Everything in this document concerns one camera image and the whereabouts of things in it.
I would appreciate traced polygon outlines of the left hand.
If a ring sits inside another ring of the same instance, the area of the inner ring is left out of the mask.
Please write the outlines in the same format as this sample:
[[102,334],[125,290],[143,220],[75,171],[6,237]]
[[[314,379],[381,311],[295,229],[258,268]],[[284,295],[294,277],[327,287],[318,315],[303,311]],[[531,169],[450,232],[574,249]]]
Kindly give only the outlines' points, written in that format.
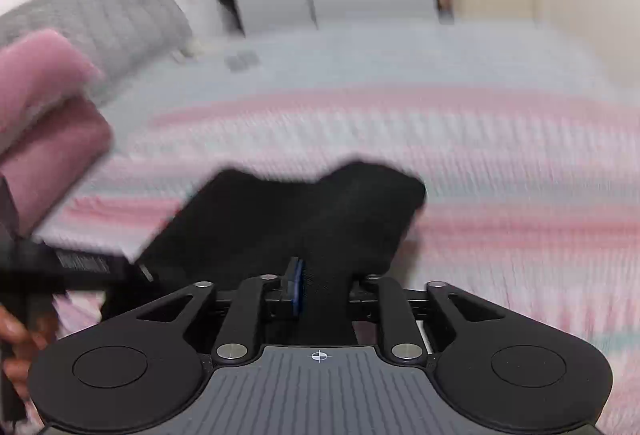
[[43,306],[32,329],[1,306],[1,340],[13,351],[13,356],[2,363],[2,370],[24,401],[30,400],[27,378],[32,359],[56,340],[59,326],[58,313],[51,303]]

